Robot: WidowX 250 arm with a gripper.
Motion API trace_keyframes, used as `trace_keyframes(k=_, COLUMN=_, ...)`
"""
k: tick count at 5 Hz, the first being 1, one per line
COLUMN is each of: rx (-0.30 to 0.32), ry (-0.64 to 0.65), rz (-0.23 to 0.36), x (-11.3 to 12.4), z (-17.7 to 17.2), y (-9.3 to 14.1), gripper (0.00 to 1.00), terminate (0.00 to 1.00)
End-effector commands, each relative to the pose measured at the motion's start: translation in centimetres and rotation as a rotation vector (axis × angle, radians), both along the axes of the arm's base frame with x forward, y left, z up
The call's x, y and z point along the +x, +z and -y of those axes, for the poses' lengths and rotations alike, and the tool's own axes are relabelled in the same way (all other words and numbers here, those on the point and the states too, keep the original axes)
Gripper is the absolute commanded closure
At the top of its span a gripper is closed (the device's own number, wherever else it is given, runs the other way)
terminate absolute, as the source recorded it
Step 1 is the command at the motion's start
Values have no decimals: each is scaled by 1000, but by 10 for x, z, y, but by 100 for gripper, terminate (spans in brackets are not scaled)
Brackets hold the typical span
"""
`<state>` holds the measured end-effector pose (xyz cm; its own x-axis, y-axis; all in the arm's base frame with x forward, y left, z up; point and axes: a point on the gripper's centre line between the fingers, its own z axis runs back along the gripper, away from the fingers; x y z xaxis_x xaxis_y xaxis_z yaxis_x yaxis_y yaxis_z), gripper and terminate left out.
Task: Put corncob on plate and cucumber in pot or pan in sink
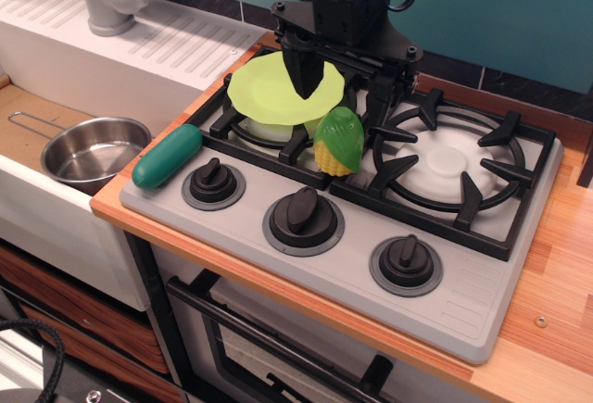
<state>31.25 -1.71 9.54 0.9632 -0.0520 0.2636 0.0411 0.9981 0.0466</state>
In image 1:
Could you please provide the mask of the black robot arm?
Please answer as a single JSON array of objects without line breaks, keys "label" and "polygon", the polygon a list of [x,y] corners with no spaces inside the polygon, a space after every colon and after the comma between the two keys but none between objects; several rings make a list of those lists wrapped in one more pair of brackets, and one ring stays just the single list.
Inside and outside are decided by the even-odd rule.
[{"label": "black robot arm", "polygon": [[390,0],[277,2],[277,40],[290,80],[309,98],[330,62],[365,73],[367,125],[381,127],[393,104],[410,94],[422,49],[390,21]]}]

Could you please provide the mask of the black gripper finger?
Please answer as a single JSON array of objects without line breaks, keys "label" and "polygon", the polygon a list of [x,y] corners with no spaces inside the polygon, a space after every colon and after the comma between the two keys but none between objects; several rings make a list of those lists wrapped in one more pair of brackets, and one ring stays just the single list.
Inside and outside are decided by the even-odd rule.
[{"label": "black gripper finger", "polygon": [[284,66],[296,93],[309,99],[323,78],[323,60],[314,50],[297,49],[292,45],[282,46]]},{"label": "black gripper finger", "polygon": [[388,76],[374,76],[368,83],[366,112],[368,128],[380,127],[387,113],[402,96],[403,81]]}]

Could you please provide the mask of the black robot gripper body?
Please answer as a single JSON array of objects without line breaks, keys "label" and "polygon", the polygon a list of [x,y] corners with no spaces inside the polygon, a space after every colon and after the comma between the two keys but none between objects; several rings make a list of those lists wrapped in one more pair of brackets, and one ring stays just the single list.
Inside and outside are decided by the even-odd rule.
[{"label": "black robot gripper body", "polygon": [[388,15],[369,11],[370,19],[357,14],[345,3],[277,2],[271,7],[284,44],[314,50],[323,64],[343,64],[371,76],[388,76],[403,81],[403,91],[414,87],[416,63],[423,50],[398,31]]}]

